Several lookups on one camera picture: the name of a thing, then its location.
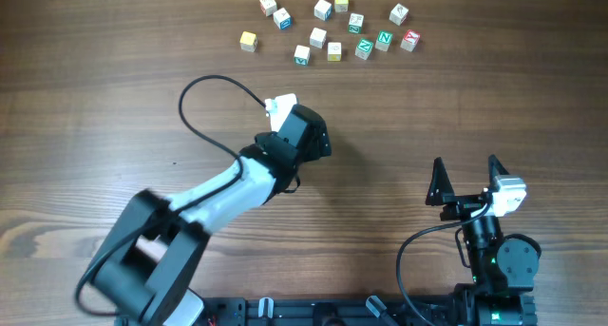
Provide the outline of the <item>green wooden block Z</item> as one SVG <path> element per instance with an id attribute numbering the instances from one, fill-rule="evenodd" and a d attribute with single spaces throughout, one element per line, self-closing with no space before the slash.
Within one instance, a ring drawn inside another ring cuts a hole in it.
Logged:
<path id="1" fill-rule="evenodd" d="M 374 43 L 372 41 L 362 38 L 357 43 L 355 55 L 362 60 L 368 60 L 373 48 Z"/>

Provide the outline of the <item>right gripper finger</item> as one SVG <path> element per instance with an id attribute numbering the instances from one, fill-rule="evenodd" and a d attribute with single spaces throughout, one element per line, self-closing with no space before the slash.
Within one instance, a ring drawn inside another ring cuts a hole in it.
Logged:
<path id="1" fill-rule="evenodd" d="M 488 157 L 488 177 L 490 187 L 495 188 L 497 186 L 495 179 L 504 175 L 508 176 L 509 172 L 504 168 L 494 154 L 490 155 Z"/>
<path id="2" fill-rule="evenodd" d="M 433 161 L 431 181 L 425 204 L 430 206 L 446 205 L 455 202 L 455 192 L 449 180 L 441 157 Z"/>

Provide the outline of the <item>teal-edged wooden block V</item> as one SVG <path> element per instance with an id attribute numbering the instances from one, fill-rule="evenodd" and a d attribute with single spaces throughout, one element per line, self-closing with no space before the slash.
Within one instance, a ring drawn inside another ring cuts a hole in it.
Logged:
<path id="1" fill-rule="evenodd" d="M 309 47 L 297 45 L 294 51 L 294 62 L 299 66 L 306 66 L 309 64 L 311 56 L 311 50 Z"/>

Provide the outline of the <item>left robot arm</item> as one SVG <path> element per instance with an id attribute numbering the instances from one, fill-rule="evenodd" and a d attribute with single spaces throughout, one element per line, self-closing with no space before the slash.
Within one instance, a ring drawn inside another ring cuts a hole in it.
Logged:
<path id="1" fill-rule="evenodd" d="M 256 135 L 224 172 L 170 198 L 136 194 L 77 283 L 107 297 L 138 325 L 163 325 L 185 297 L 211 236 L 240 214 L 288 193 L 303 163 L 331 155 L 327 126 L 304 105 L 272 116 L 279 128 Z"/>

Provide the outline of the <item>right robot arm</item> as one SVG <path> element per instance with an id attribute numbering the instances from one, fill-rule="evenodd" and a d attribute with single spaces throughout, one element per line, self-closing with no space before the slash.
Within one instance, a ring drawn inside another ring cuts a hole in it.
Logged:
<path id="1" fill-rule="evenodd" d="M 523 179 L 508 173 L 496 156 L 488 158 L 489 186 L 476 195 L 458 196 L 443 160 L 433 162 L 426 204 L 441 206 L 442 221 L 460 221 L 457 233 L 463 265 L 473 282 L 459 283 L 446 310 L 433 319 L 446 325 L 536 325 L 534 289 L 542 250 L 522 234 L 505 235 L 500 217 L 516 211 L 526 197 Z"/>

